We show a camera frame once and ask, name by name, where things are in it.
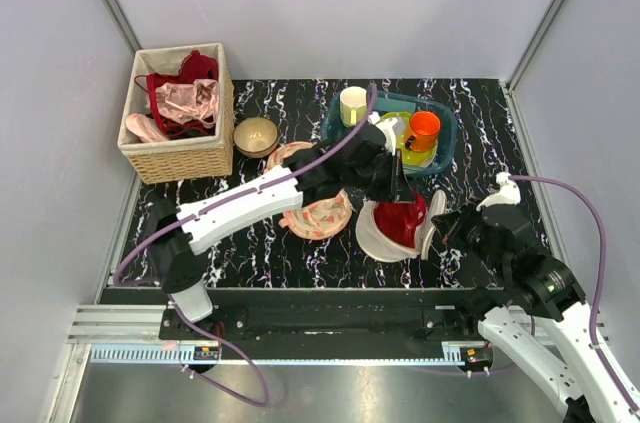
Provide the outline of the white mesh cylindrical laundry bag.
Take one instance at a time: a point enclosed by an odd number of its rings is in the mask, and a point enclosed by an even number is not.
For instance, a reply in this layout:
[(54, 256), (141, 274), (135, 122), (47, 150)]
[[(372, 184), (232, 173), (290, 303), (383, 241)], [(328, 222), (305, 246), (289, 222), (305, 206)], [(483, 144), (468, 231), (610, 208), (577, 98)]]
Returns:
[(395, 263), (408, 258), (426, 259), (435, 236), (432, 223), (434, 216), (445, 212), (447, 197), (444, 191), (436, 190), (427, 204), (427, 215), (416, 233), (416, 247), (407, 248), (388, 239), (377, 228), (373, 210), (377, 203), (366, 201), (356, 222), (356, 239), (362, 251), (375, 260)]

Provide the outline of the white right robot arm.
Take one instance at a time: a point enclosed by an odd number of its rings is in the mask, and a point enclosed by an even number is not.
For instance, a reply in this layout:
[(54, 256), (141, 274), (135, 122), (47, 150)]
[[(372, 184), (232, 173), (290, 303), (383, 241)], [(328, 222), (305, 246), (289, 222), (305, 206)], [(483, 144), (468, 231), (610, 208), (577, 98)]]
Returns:
[(503, 289), (475, 288), (457, 303), (460, 336), (500, 348), (567, 422), (638, 421), (639, 390), (593, 327), (585, 292), (517, 206), (438, 205), (429, 221), (443, 244), (494, 270)]

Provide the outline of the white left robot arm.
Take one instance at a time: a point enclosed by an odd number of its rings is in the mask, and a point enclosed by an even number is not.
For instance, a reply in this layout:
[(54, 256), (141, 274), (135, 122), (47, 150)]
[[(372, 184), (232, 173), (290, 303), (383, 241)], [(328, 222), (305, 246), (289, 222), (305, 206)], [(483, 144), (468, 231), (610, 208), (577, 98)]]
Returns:
[(196, 339), (215, 329), (203, 274), (206, 251), (260, 220), (360, 189), (374, 201), (414, 199), (389, 123), (363, 122), (341, 140), (295, 151), (264, 175), (187, 210), (165, 207), (148, 254), (162, 291), (181, 310), (181, 327)]

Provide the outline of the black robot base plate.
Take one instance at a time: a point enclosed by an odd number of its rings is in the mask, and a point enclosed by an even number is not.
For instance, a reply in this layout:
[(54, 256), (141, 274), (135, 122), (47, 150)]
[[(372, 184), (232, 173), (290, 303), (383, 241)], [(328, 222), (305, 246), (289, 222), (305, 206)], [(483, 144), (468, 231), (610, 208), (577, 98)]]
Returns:
[(219, 289), (197, 326), (233, 342), (264, 335), (389, 334), (410, 340), (477, 340), (476, 321), (516, 300), (498, 288)]

